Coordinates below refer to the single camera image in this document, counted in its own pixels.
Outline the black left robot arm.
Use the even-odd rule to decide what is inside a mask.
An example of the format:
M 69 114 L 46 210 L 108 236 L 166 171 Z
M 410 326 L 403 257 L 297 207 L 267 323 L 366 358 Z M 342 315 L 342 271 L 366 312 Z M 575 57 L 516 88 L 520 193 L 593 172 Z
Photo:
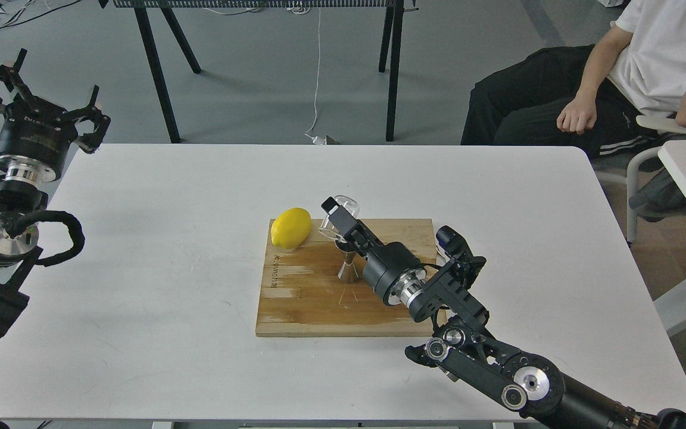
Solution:
M 98 85 L 76 110 L 33 95 L 19 74 L 26 54 L 0 64 L 0 339 L 27 307 L 20 288 L 31 269 L 71 260 L 85 244 L 81 223 L 48 209 L 40 186 L 63 175 L 71 144 L 93 154 L 111 124 L 96 105 Z

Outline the person's right hand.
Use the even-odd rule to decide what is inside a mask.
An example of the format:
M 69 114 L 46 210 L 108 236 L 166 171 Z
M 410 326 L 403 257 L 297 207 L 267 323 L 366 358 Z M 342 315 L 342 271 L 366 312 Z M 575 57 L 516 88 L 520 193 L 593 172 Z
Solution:
M 561 132 L 583 134 L 594 127 L 598 118 L 596 99 L 593 96 L 577 95 L 564 106 L 556 119 Z

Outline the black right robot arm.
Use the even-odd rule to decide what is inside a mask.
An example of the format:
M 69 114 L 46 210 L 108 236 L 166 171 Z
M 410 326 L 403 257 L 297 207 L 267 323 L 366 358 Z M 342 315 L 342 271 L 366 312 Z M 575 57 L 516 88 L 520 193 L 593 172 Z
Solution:
M 637 412 L 563 373 L 552 361 L 497 340 L 488 311 L 469 288 L 487 262 L 450 227 L 436 233 L 446 262 L 426 276 L 426 264 L 404 244 L 384 244 L 349 206 L 329 197 L 321 232 L 365 260 L 364 280 L 385 305 L 402 304 L 414 322 L 431 320 L 431 338 L 406 347 L 414 363 L 462 380 L 522 418 L 549 428 L 686 428 L 686 412 Z

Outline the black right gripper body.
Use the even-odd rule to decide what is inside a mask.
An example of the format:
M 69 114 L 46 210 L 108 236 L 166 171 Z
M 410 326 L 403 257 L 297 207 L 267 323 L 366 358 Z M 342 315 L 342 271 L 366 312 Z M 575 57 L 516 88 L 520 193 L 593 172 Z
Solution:
M 422 293 L 426 271 L 403 243 L 374 246 L 365 254 L 364 280 L 386 305 L 408 307 Z

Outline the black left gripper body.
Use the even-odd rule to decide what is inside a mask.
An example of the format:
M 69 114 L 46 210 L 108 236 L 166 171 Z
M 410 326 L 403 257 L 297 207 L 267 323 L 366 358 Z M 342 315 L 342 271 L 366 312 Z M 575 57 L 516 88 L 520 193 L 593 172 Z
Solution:
M 29 158 L 41 165 L 46 174 L 44 182 L 53 182 L 63 175 L 69 145 L 78 139 L 76 123 L 83 122 L 85 115 L 75 119 L 61 119 L 52 124 L 54 117 L 36 117 L 25 109 L 3 109 L 4 125 L 0 132 L 0 171 L 7 170 L 12 158 Z

